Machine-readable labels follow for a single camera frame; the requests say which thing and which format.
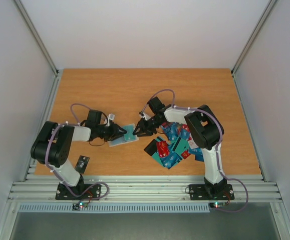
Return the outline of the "beige card holder wallet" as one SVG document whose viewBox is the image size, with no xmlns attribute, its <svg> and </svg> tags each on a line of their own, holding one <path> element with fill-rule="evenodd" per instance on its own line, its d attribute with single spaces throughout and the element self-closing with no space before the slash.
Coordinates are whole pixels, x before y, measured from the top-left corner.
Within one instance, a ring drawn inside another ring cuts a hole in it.
<svg viewBox="0 0 290 240">
<path fill-rule="evenodd" d="M 132 142 L 138 141 L 139 138 L 136 135 L 133 135 L 132 133 L 126 133 L 122 137 L 115 139 L 113 141 L 109 141 L 108 145 L 109 147 L 115 147 L 119 145 L 129 144 Z"/>
</svg>

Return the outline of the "teal VIP card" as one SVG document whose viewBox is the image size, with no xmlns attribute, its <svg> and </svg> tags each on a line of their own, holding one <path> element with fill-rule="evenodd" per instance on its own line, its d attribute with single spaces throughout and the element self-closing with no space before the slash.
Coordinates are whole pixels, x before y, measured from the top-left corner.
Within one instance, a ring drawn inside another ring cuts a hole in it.
<svg viewBox="0 0 290 240">
<path fill-rule="evenodd" d="M 123 129 L 126 131 L 123 138 L 125 142 L 134 142 L 138 140 L 138 137 L 136 135 L 133 135 L 133 131 L 135 129 L 134 124 L 128 124 L 123 126 Z"/>
</svg>

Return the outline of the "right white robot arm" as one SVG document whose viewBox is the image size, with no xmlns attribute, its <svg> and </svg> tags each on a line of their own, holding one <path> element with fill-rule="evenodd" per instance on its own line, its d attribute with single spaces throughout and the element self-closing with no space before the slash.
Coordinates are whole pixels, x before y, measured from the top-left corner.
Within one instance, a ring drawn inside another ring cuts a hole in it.
<svg viewBox="0 0 290 240">
<path fill-rule="evenodd" d="M 209 198 L 214 199 L 223 193 L 227 184 L 221 164 L 221 142 L 223 127 L 207 105 L 197 108 L 164 105 L 154 97 L 147 103 L 153 116 L 140 112 L 133 135 L 151 136 L 165 122 L 185 124 L 195 144 L 201 148 L 205 165 L 204 187 Z"/>
</svg>

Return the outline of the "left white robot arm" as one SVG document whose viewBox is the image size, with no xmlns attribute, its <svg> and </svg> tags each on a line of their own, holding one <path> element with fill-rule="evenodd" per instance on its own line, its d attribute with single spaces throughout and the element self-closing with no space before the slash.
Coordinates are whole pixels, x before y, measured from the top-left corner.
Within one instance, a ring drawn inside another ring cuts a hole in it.
<svg viewBox="0 0 290 240">
<path fill-rule="evenodd" d="M 78 124 L 44 123 L 31 147 L 31 157 L 45 165 L 59 179 L 57 200 L 99 200 L 109 193 L 104 182 L 87 185 L 69 160 L 72 142 L 105 142 L 123 137 L 127 131 L 102 111 L 90 110 L 87 119 Z"/>
</svg>

